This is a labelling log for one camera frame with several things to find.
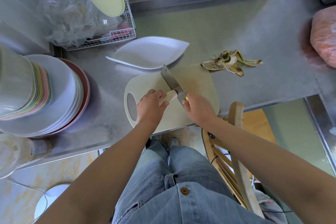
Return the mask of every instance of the white cutting board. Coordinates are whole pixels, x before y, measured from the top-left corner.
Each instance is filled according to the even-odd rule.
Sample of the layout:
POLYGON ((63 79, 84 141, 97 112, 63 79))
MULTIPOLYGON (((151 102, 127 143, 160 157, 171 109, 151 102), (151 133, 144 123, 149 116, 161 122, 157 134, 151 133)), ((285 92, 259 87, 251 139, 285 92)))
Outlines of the white cutting board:
MULTIPOLYGON (((200 64, 193 64, 184 67, 175 67, 171 69, 172 75, 180 83, 185 92, 192 92, 201 94, 208 99, 216 113, 219 113, 219 100, 216 95, 215 88, 208 70, 200 66, 200 64)), ((127 95, 131 93, 136 103, 150 90, 162 90, 169 92, 170 88, 162 78, 160 72, 139 75, 132 78, 125 89, 124 105, 126 115, 133 127, 137 125, 138 121, 132 120, 128 111, 127 95)), ((189 119, 184 107, 181 103, 174 99, 166 108, 162 120, 154 133, 160 133, 175 128, 180 128, 194 123, 189 119)))

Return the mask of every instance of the stainless steel counter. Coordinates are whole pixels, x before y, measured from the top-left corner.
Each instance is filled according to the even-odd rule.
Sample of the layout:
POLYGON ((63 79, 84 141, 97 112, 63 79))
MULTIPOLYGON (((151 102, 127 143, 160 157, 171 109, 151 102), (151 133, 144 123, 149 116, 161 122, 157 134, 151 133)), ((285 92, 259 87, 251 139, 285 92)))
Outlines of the stainless steel counter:
MULTIPOLYGON (((133 15, 138 38, 166 36, 190 43, 170 67, 201 63, 223 50, 263 60, 259 67, 244 67, 243 77, 226 70, 211 73, 221 116, 234 101, 252 110, 325 93, 327 110, 336 120, 336 100, 330 97, 336 91, 336 71, 316 69, 316 61, 307 59, 309 22, 322 8, 319 0, 216 0, 133 15)), ((73 126, 51 139, 55 147, 48 158, 34 165, 111 146, 132 129, 124 90, 131 78, 147 71, 106 59, 123 44, 65 53, 87 73, 90 103, 73 126)))

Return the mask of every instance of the hand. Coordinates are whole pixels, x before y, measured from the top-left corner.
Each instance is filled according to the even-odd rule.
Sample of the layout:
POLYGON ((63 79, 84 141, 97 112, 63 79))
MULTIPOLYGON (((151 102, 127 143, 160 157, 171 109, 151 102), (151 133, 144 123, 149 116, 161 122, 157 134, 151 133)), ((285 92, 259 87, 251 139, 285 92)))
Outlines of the hand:
POLYGON ((164 110, 166 110, 166 107, 169 105, 169 102, 165 101, 159 106, 159 99, 164 98, 165 96, 166 93, 162 90, 155 91, 154 89, 151 89, 140 99, 136 106, 139 123, 145 121, 149 122, 149 124, 158 126, 164 110))
POLYGON ((188 101, 183 100, 184 108, 191 120, 202 128, 217 118, 211 103, 202 95, 187 93, 188 101))

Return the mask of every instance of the cutting board handle hole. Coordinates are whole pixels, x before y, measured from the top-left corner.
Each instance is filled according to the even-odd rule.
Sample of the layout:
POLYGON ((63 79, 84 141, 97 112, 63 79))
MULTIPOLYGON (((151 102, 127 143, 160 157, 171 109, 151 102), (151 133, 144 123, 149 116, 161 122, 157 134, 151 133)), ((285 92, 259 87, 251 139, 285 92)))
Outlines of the cutting board handle hole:
POLYGON ((128 93, 127 95, 127 107, 132 120, 136 121, 138 118, 137 103, 132 93, 128 93))

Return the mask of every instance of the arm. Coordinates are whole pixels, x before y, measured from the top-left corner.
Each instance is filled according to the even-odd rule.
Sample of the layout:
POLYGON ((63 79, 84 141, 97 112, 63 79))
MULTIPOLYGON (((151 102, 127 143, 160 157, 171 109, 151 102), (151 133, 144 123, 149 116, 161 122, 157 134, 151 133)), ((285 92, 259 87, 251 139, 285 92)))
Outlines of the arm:
POLYGON ((189 94, 184 107, 304 223, 335 223, 336 179, 283 148, 218 118, 208 100, 189 94))
POLYGON ((108 223, 148 138, 155 131, 168 102, 166 94, 150 90, 137 105, 139 123, 92 162, 46 210, 36 224, 108 223))

